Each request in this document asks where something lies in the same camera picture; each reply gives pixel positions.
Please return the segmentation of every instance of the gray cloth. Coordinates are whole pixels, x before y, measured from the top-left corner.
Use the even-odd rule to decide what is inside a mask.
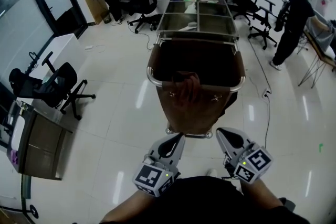
[[[308,31],[310,34],[313,36],[313,38],[316,40],[317,45],[320,46],[320,48],[326,52],[327,49],[329,48],[330,44],[334,39],[336,39],[336,29],[334,28],[333,24],[331,21],[327,21],[321,14],[319,14],[315,10],[315,14],[321,22],[324,24],[328,25],[330,29],[333,29],[332,33],[321,30],[320,28],[316,27],[312,22],[311,18],[307,20],[306,26],[308,28]]]

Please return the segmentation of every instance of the black office chair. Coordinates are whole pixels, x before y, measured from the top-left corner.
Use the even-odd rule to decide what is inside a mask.
[[[141,13],[141,17],[138,20],[127,21],[130,26],[133,26],[134,23],[138,23],[135,33],[137,34],[138,29],[144,23],[152,24],[153,18],[146,17],[145,14],[152,13],[156,9],[156,5],[158,4],[157,0],[127,0],[122,1],[123,9],[128,10],[130,13]]]
[[[271,27],[271,24],[268,21],[268,18],[269,18],[270,14],[272,16],[276,17],[272,13],[272,7],[275,6],[275,4],[273,2],[271,2],[271,1],[269,1],[269,0],[265,0],[265,1],[269,3],[269,10],[260,6],[260,9],[262,9],[265,12],[265,17],[262,17],[262,16],[260,16],[260,15],[258,15],[256,13],[253,14],[253,20],[254,19],[259,20],[260,23],[261,23],[261,25],[265,25],[265,29],[264,30],[260,30],[260,29],[258,29],[255,26],[251,26],[250,30],[254,29],[254,30],[257,30],[258,32],[255,33],[255,34],[249,34],[249,36],[248,36],[248,39],[250,39],[251,37],[262,36],[264,38],[264,43],[265,43],[265,45],[263,46],[263,50],[266,50],[266,48],[267,48],[267,39],[272,40],[275,43],[274,47],[278,46],[278,43],[273,38],[271,38],[269,36],[269,32],[272,29],[272,27]]]
[[[81,120],[82,117],[77,115],[76,99],[95,99],[96,95],[78,94],[82,85],[88,84],[87,80],[82,80],[75,90],[71,92],[71,89],[77,83],[77,74],[68,62],[63,64],[58,70],[55,70],[49,61],[52,54],[53,52],[50,52],[42,62],[42,66],[47,64],[53,73],[51,78],[45,83],[42,83],[40,79],[32,78],[22,73],[17,68],[11,71],[9,81],[13,89],[13,94],[21,98],[41,99],[52,108],[57,108],[62,100],[66,100],[60,109],[61,113],[66,114],[64,109],[71,103],[75,118]]]
[[[254,2],[251,0],[232,0],[233,3],[237,4],[237,7],[235,7],[235,11],[237,14],[233,16],[233,19],[235,20],[238,16],[244,16],[248,20],[248,25],[251,25],[251,20],[247,16],[253,16],[254,13],[259,11],[259,7],[257,6],[257,1]]]

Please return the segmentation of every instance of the metal cart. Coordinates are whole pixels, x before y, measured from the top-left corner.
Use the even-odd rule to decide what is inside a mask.
[[[168,119],[166,133],[211,138],[213,124],[234,103],[246,79],[230,10],[225,0],[170,0],[157,30],[147,77]],[[178,71],[196,73],[201,83],[197,105],[183,111],[174,105],[172,77]]]

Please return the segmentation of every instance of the white sneaker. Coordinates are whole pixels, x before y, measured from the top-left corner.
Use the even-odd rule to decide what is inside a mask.
[[[205,176],[211,176],[211,177],[216,177],[217,178],[217,170],[216,169],[209,169],[206,172]]]
[[[114,26],[114,25],[121,25],[123,20],[125,20],[125,18],[124,18],[124,17],[121,17],[117,22],[115,22],[115,23],[112,24],[112,25],[113,25],[113,26]]]
[[[269,64],[274,67],[276,70],[278,71],[281,71],[282,70],[282,67],[281,66],[276,66],[274,63],[273,63],[273,60],[271,62],[269,62]]]

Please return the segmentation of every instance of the white tile floor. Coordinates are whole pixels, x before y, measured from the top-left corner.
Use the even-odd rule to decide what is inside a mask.
[[[260,96],[267,82],[247,41],[248,26],[243,20],[236,24],[248,77],[237,101],[214,129],[242,129],[264,145],[268,106]],[[155,33],[147,28],[141,33],[150,35],[150,46],[155,42]],[[272,36],[280,40],[281,34]],[[150,57],[147,40],[129,32],[125,22],[89,27],[79,39],[83,47],[103,45],[87,52],[79,74],[89,81],[84,92],[95,93],[97,99],[80,101],[79,123],[71,113],[62,119],[74,130],[65,146],[63,180],[32,178],[27,206],[33,204],[40,214],[35,223],[98,223],[135,191],[133,173],[152,143],[166,135],[167,124],[155,87],[145,74]],[[327,67],[314,89],[312,80],[298,87],[313,60],[312,49],[293,54],[278,72],[268,64],[275,48],[270,44],[263,51],[259,40],[251,42],[273,91],[267,146],[275,162],[263,180],[276,196],[294,201],[296,213],[312,223],[325,223],[336,196],[336,75]],[[188,138],[178,166],[183,177],[203,175],[209,168],[223,175],[222,162],[216,138]]]

